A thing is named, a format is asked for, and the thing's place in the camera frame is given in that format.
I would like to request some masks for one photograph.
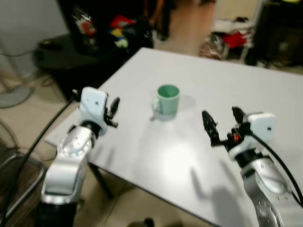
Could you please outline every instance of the white table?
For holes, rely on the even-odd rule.
[[[167,83],[180,88],[178,115],[150,121],[156,89]],[[218,121],[221,139],[235,125],[233,105],[276,114],[270,145],[302,189],[301,76],[143,48],[100,89],[109,103],[121,97],[119,127],[98,139],[91,162],[198,217],[224,227],[258,226],[237,163],[223,147],[210,147],[204,109]],[[77,121],[75,111],[46,141],[56,145]]]

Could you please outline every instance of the green mug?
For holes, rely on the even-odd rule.
[[[179,89],[174,85],[160,86],[157,91],[157,99],[152,104],[154,112],[162,115],[175,115],[178,110],[179,94]]]

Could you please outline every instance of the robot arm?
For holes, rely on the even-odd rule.
[[[77,202],[88,164],[88,154],[96,140],[113,122],[119,98],[107,111],[107,93],[86,87],[79,106],[80,124],[72,126],[57,146],[57,155],[49,167],[43,183],[36,227],[72,226]]]
[[[220,140],[217,124],[207,111],[202,112],[203,124],[211,146],[225,146],[229,158],[242,168],[244,189],[253,202],[259,226],[302,226],[302,205],[294,198],[291,187],[271,158],[258,150],[259,142],[255,139],[256,136],[265,142],[272,139],[275,116],[245,114],[238,107],[233,107],[232,111],[238,124],[227,134],[227,140]]]

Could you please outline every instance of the tile floor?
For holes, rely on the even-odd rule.
[[[197,55],[200,43],[210,31],[215,7],[211,2],[204,5],[198,2],[197,0],[177,1],[177,9],[172,12],[171,37],[166,42],[157,42],[157,49]],[[303,72],[302,68],[289,71],[301,74]],[[45,78],[47,75],[29,83],[35,91],[26,102],[0,110],[0,118],[10,125],[22,147],[29,147],[47,122],[64,105],[63,98],[55,85],[40,86]],[[18,83],[9,81],[9,84],[14,86]],[[53,127],[76,107],[76,104],[71,105]],[[46,165],[51,163],[47,160],[54,155],[55,148],[45,142],[38,145],[34,154]],[[122,179],[107,173],[103,174],[115,198],[109,201],[92,173],[88,171],[81,195],[85,203],[75,218],[76,227],[123,227],[134,220],[142,220],[146,217],[152,217],[157,227],[211,226]]]

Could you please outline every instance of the mug handle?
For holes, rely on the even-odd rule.
[[[154,112],[159,112],[160,107],[159,107],[159,99],[155,99],[151,105],[152,109]]]

